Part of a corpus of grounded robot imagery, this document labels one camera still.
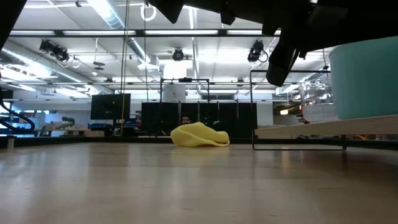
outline person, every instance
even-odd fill
[[[191,118],[189,117],[189,114],[181,114],[181,125],[190,124],[190,123],[191,123]]]

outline computer monitor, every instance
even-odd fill
[[[124,94],[124,97],[123,94],[94,95],[91,100],[91,119],[130,118],[130,100],[130,94]]]

